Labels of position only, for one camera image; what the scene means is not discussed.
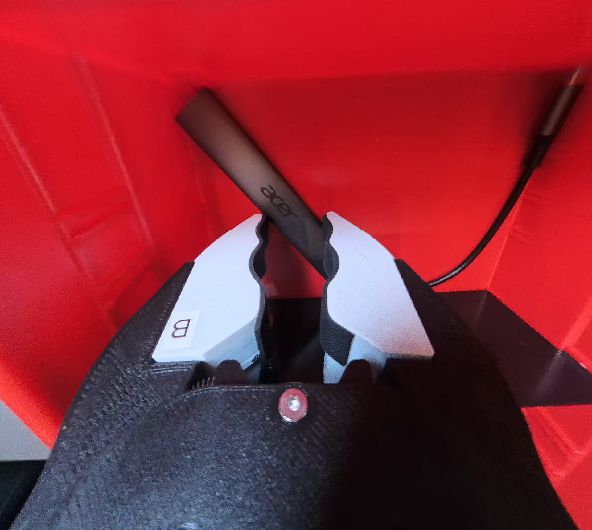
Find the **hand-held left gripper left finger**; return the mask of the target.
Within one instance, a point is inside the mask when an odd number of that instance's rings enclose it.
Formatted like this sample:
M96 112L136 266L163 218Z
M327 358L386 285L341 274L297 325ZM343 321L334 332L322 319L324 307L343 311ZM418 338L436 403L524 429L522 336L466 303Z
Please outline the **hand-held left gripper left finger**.
M226 232L194 261L152 353L159 363L234 360L247 370L261 358L265 287L255 260L265 217L255 214Z

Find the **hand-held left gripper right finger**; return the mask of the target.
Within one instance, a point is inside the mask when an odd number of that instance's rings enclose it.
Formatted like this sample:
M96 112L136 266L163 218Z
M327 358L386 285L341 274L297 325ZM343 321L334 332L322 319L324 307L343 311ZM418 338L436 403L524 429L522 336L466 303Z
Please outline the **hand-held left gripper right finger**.
M387 360L428 360L434 349L394 256L336 212L323 217L327 278L322 291L323 382L366 361L377 378Z

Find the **red plastic bin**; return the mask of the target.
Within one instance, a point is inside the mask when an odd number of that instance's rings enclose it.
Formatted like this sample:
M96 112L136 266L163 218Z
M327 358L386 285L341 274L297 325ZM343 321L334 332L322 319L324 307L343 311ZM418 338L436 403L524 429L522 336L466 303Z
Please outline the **red plastic bin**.
M257 211L175 121L200 88L434 280L579 65L591 0L1 0L1 400L52 447L118 330Z

